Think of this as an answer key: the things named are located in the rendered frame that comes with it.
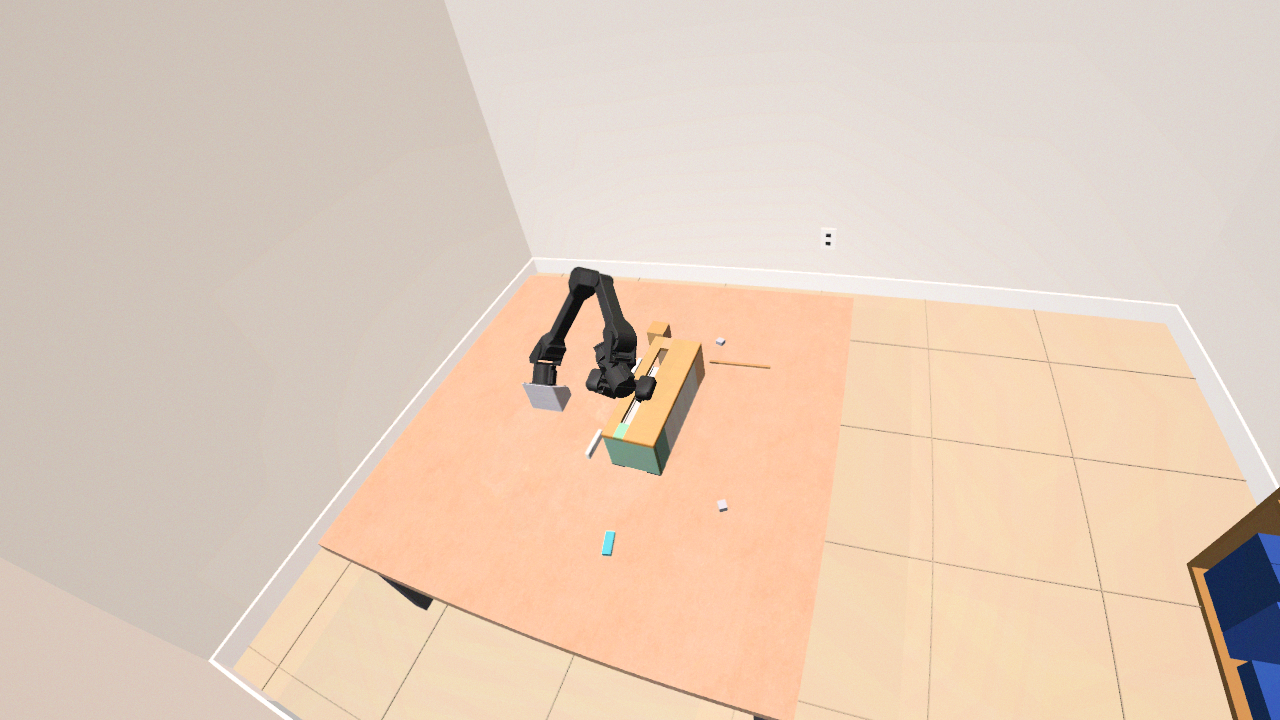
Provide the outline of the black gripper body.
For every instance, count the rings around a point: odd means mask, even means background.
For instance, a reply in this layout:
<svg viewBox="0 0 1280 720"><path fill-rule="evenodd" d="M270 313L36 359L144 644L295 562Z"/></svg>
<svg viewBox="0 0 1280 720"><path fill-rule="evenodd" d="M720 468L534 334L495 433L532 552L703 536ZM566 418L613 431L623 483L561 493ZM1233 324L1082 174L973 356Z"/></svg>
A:
<svg viewBox="0 0 1280 720"><path fill-rule="evenodd" d="M640 375L639 380L634 379L636 383L635 397L641 400L652 400L652 395L657 387L657 379L652 375ZM598 389L611 389L611 386L605 380L605 375L602 374L600 369L594 368L585 382L588 391L598 392Z"/></svg>

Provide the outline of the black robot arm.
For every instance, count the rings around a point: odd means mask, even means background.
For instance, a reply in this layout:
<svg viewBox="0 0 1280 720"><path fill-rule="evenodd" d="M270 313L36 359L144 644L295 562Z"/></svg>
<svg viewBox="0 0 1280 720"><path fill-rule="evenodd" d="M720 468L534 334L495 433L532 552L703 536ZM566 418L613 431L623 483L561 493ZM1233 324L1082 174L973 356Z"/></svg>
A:
<svg viewBox="0 0 1280 720"><path fill-rule="evenodd" d="M570 275L570 292L556 316L556 322L547 334L543 334L538 345L529 356L532 366L532 382L535 386L557 386L556 366L561 366L564 352L564 337L573 324L582 302L596 293L598 304L605 327L602 332L603 342L593 348L596 352L596 365L605 375L617 398L628 397L636 389L635 375L631 372L636 366L637 334L634 327L625 319L620 307L620 301L614 291L614 279L608 274L575 266ZM550 363L539 363L539 360ZM553 366L554 365L554 366Z"/></svg>

